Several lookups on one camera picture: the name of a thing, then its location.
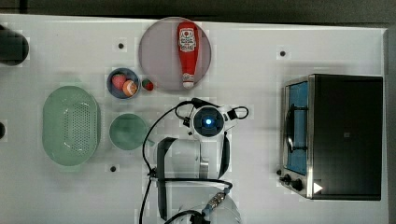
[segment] round plate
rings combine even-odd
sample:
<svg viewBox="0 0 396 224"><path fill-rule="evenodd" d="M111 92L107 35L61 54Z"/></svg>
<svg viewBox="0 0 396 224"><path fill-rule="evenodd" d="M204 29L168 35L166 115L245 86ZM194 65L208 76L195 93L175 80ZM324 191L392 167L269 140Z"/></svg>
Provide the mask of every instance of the round plate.
<svg viewBox="0 0 396 224"><path fill-rule="evenodd" d="M177 50L177 26L183 18L171 17L157 21L144 33L139 46L139 62L143 72L158 88L186 91L183 87L180 59ZM199 35L195 83L199 82L210 65L211 49L205 32L196 24Z"/></svg>

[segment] toaster oven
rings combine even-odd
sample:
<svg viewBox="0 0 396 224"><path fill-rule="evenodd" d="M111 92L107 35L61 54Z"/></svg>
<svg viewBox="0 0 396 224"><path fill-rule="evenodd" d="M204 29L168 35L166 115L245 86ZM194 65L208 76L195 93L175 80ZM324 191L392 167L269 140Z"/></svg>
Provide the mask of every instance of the toaster oven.
<svg viewBox="0 0 396 224"><path fill-rule="evenodd" d="M380 200L383 78L314 74L282 99L281 184L314 200Z"/></svg>

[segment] green bowl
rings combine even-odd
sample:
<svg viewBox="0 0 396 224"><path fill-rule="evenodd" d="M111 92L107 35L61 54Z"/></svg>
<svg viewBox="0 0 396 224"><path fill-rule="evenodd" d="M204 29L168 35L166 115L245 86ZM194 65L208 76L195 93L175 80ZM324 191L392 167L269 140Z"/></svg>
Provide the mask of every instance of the green bowl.
<svg viewBox="0 0 396 224"><path fill-rule="evenodd" d="M143 145L148 126L135 114L123 114L116 117L110 125L110 140L114 146L123 150L132 150Z"/></svg>

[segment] green colander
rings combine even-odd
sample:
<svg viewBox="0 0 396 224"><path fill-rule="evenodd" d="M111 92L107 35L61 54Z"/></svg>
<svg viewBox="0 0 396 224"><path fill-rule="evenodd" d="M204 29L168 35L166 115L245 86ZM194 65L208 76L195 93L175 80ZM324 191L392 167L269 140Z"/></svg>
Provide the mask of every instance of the green colander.
<svg viewBox="0 0 396 224"><path fill-rule="evenodd" d="M100 110L82 88L65 86L54 91L43 108L43 146L63 166L76 166L96 150L100 136Z"/></svg>

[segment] ketchup bottle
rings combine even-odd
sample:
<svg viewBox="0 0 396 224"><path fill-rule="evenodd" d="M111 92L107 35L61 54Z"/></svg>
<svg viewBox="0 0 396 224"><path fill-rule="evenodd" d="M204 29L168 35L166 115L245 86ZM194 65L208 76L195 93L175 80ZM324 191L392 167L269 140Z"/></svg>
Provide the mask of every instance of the ketchup bottle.
<svg viewBox="0 0 396 224"><path fill-rule="evenodd" d="M183 73L183 86L191 89L194 86L195 67L198 58L198 29L191 21L183 21L177 27L178 56Z"/></svg>

